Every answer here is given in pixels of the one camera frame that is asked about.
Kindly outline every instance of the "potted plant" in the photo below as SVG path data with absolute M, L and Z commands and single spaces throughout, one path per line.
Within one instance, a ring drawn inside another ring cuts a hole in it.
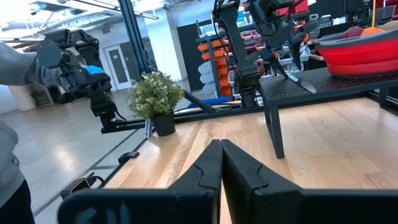
M 143 73 L 142 77 L 142 81 L 132 81 L 127 107 L 136 116 L 149 118 L 159 136 L 174 133 L 174 107 L 183 98 L 183 90 L 161 72 Z

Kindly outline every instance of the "concrete floor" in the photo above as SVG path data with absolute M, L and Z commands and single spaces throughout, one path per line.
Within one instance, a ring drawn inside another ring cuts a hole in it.
M 194 95 L 210 98 L 201 93 Z M 125 106 L 128 91 L 114 92 L 112 98 L 126 119 L 134 118 Z M 176 110 L 189 104 L 182 99 Z M 118 157 L 144 139 L 143 129 L 134 134 L 101 134 L 100 119 L 93 116 L 86 99 L 23 113 L 12 111 L 0 115 L 0 119 L 18 132 L 19 143 L 14 152 L 30 186 L 38 224 L 56 223 L 57 208 L 62 202 L 59 192 L 72 180 L 91 171 L 106 178 L 116 168 Z

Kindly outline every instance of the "black metal table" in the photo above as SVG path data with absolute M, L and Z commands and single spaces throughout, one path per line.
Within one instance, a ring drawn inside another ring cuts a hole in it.
M 398 86 L 398 77 L 347 79 L 332 76 L 326 68 L 298 72 L 296 77 L 301 81 L 311 83 L 318 93 L 312 94 L 283 76 L 260 80 L 266 123 L 278 159 L 285 157 L 279 119 L 281 105 L 308 100 L 321 101 L 331 96 L 380 89 L 379 104 L 381 108 L 386 108 L 387 89 Z

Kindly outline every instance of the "black bracket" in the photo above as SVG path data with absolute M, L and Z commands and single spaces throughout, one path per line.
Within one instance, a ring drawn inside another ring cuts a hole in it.
M 121 157 L 119 157 L 118 162 L 122 164 L 123 162 L 127 162 L 129 159 L 135 159 L 139 156 L 139 152 L 126 152 Z

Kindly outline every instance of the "robotic hand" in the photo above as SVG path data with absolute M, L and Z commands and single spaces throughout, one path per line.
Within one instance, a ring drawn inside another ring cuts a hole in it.
M 47 33 L 37 51 L 39 63 L 46 68 L 60 68 L 62 74 L 59 84 L 69 93 L 79 92 L 84 96 L 92 96 L 96 92 L 112 88 L 110 77 L 101 67 L 98 53 L 98 41 L 82 30 L 57 30 Z M 67 50 L 74 47 L 92 65 L 80 65 L 73 52 Z
M 83 30 L 71 32 L 67 29 L 49 32 L 45 37 L 37 51 L 38 61 L 46 68 L 61 69 L 59 83 L 65 91 L 89 97 L 90 108 L 101 118 L 103 129 L 122 123 L 116 119 L 116 114 L 125 121 L 106 94 L 112 85 L 110 77 L 101 68 L 98 40 Z M 80 65 L 73 52 L 67 50 L 70 47 L 74 47 L 90 66 Z

